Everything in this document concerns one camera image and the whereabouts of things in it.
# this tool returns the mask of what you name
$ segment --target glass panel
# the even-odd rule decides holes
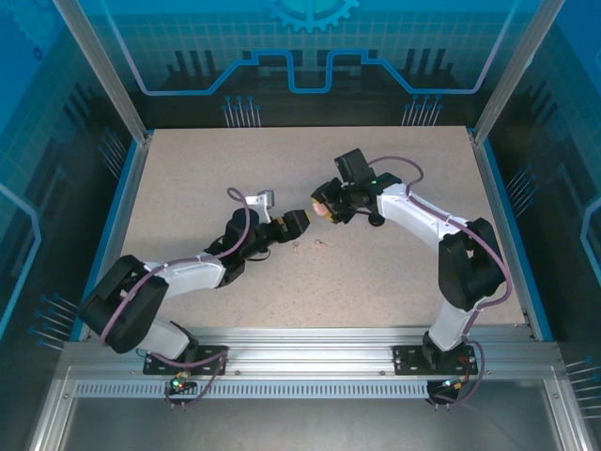
[[[0,437],[17,450],[69,337],[131,138],[50,1],[0,0],[0,98]]]
[[[601,357],[600,19],[565,2],[490,134],[552,332],[578,343],[568,360]]]
[[[82,2],[151,128],[473,125],[538,4]]]

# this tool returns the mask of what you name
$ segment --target enclosure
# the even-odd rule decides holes
[[[0,0],[3,449],[596,449],[600,24],[586,0]],[[494,227],[515,290],[471,333],[469,404],[395,374],[441,295],[394,224],[313,215],[231,286],[164,302],[229,348],[186,412],[77,318],[120,256],[220,237],[229,186],[310,210],[354,148]]]

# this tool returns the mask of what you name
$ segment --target work surface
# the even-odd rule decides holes
[[[123,255],[167,261],[201,252],[224,232],[245,195],[275,191],[271,216],[311,210],[313,190],[338,176],[333,162],[354,148],[368,161],[402,155],[422,166],[415,192],[466,219],[492,213],[463,127],[352,127],[155,131]],[[376,173],[416,177],[402,163]],[[400,225],[371,227],[357,216],[333,225],[312,214],[293,244],[271,246],[232,285],[163,303],[159,318],[184,326],[356,327],[431,324],[442,302],[438,257]],[[504,290],[501,286],[497,296]],[[480,323],[523,322],[517,298],[486,310]]]

